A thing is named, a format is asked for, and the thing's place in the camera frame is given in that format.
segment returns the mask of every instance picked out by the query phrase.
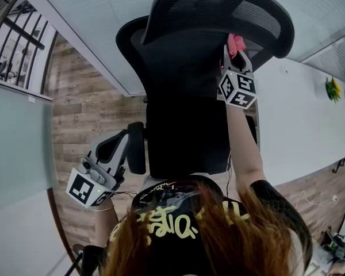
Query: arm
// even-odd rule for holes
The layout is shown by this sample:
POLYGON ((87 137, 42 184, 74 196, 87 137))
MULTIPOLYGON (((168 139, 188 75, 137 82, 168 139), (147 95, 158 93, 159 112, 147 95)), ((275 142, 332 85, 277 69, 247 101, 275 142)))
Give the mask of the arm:
POLYGON ((95 245, 104 248, 112 230, 118 223, 112 200, 106 200, 99 209, 96 208, 95 212, 95 245))
POLYGON ((243 111, 227 105, 231 159, 238 184, 251 185, 266 180, 262 158, 243 111))

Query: white table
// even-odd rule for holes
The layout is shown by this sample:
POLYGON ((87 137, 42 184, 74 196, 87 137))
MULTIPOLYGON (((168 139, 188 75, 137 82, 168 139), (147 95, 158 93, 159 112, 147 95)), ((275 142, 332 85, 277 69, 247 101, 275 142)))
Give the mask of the white table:
POLYGON ((255 73, 259 147, 273 185, 311 174, 345 157, 345 83, 340 101, 317 98, 316 83, 331 76, 272 58, 255 73))

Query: black t-shirt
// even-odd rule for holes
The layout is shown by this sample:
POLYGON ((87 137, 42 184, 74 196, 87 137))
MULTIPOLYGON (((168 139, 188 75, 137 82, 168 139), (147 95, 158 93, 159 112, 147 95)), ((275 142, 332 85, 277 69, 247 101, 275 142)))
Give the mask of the black t-shirt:
MULTIPOLYGON (((191 175, 186 180, 168 180, 141 191, 133 199, 132 206, 139 216, 145 216, 151 210, 151 204, 154 206, 149 215, 151 226, 148 242, 152 254, 163 253, 165 260, 156 259, 154 263, 154 270, 163 271, 163 275, 202 276, 210 271, 195 220, 195 216, 200 215, 200 210, 194 209, 195 206, 199 208, 197 182, 213 190, 224 208, 232 208, 243 219, 248 216, 241 203, 225 197, 216 183, 203 176, 191 175)), ((312 257, 312 241, 299 213, 267 181, 256 181, 251 188, 264 204, 290 221, 292 229, 299 236, 306 269, 312 257)), ((117 231, 118 226, 110 236, 111 241, 117 236, 117 231)))

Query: mesh chair backrest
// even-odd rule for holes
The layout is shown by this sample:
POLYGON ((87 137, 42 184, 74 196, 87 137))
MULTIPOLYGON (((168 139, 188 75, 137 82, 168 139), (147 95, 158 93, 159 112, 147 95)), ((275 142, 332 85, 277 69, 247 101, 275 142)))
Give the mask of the mesh chair backrest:
POLYGON ((275 0, 154 0, 143 44, 186 29, 234 33, 277 58, 294 41, 294 26, 275 0))

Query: yellow flower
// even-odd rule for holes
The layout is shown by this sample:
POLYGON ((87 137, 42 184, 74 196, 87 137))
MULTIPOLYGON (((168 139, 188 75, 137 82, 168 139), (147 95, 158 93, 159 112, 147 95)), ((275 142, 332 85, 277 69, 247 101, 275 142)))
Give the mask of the yellow flower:
POLYGON ((336 83, 335 79, 332 78, 332 84, 335 86, 336 90, 341 93, 341 88, 339 86, 339 84, 336 83))

